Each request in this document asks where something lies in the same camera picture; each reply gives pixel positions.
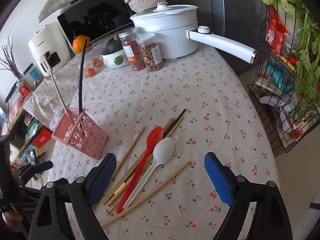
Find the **left hand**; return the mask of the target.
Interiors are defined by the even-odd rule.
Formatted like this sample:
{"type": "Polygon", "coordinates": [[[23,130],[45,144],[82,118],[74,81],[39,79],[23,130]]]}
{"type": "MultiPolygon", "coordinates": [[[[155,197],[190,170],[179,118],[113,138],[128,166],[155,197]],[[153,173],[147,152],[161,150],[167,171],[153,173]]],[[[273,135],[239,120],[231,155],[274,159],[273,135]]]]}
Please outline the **left hand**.
{"type": "Polygon", "coordinates": [[[21,222],[23,220],[22,214],[16,213],[15,211],[11,210],[11,211],[2,213],[2,216],[11,231],[13,232],[21,231],[18,226],[18,222],[21,222]]]}

